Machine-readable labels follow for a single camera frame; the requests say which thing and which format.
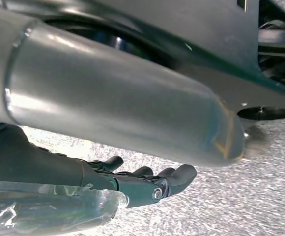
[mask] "hole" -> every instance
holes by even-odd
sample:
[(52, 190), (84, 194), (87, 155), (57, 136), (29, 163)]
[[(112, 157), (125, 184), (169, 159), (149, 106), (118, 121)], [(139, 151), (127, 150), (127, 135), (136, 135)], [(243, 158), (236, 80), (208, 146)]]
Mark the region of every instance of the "hole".
[(249, 120), (277, 120), (285, 119), (285, 109), (274, 107), (253, 107), (240, 110), (238, 116)]
[(237, 6), (246, 12), (247, 10), (247, 0), (237, 0)]

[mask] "metal tube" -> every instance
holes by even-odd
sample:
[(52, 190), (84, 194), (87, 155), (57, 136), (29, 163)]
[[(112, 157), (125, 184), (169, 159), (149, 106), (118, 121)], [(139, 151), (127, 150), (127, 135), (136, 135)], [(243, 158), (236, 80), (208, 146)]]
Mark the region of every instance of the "metal tube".
[(0, 76), (10, 122), (193, 165), (243, 153), (238, 117), (193, 79), (41, 22), (14, 40)]

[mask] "bolt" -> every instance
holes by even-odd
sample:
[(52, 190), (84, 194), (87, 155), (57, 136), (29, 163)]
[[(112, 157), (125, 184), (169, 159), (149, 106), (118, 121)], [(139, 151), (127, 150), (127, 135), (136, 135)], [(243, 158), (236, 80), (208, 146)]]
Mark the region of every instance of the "bolt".
[(156, 188), (152, 193), (152, 199), (155, 202), (159, 201), (162, 197), (162, 190), (161, 188)]

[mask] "plastic wrap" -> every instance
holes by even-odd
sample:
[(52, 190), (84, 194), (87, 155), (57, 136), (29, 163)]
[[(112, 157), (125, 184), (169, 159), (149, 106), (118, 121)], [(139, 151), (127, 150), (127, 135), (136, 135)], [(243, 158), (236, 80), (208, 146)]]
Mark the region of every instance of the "plastic wrap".
[(109, 223), (127, 199), (118, 191), (0, 182), (0, 236), (48, 236)]

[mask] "floor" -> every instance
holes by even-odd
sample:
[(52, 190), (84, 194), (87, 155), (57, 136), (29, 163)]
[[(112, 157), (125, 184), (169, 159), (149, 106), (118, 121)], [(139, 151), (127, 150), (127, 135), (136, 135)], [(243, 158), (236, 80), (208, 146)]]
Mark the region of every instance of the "floor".
[[(285, 7), (285, 0), (279, 1)], [(120, 211), (112, 223), (78, 236), (285, 236), (285, 120), (260, 129), (270, 146), (257, 157), (222, 169), (198, 168), (188, 189), (158, 205)], [(123, 157), (122, 170), (178, 163), (90, 141), (24, 128), (30, 140), (86, 160)]]

